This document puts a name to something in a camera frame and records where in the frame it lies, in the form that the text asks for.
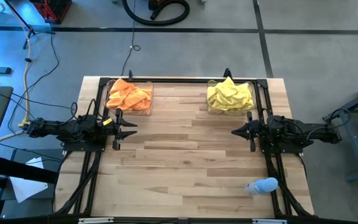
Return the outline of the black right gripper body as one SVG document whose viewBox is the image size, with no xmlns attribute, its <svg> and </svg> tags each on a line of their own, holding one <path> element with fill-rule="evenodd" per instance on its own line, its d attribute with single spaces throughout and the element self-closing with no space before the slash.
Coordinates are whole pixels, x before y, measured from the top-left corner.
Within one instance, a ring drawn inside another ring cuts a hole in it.
<svg viewBox="0 0 358 224">
<path fill-rule="evenodd" d="M 248 119 L 248 128 L 247 133 L 250 141 L 250 151 L 256 151 L 256 144 L 254 138 L 258 137 L 259 134 L 266 134 L 267 127 L 265 124 L 262 124 L 259 120 L 253 120 L 252 113 L 250 111 L 247 112 Z"/>
</svg>

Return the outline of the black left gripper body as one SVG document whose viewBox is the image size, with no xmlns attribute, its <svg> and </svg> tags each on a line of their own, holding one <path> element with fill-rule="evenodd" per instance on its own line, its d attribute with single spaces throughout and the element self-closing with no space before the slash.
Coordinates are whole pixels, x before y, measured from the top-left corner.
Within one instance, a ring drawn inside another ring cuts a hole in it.
<svg viewBox="0 0 358 224">
<path fill-rule="evenodd" d="M 122 118 L 122 110 L 115 110 L 116 120 L 114 121 L 112 118 L 108 118 L 103 121 L 103 133 L 105 136 L 114 136 L 114 140 L 112 142 L 112 148 L 114 150 L 120 150 L 119 137 L 117 135 L 121 132 L 121 118 Z"/>
</svg>

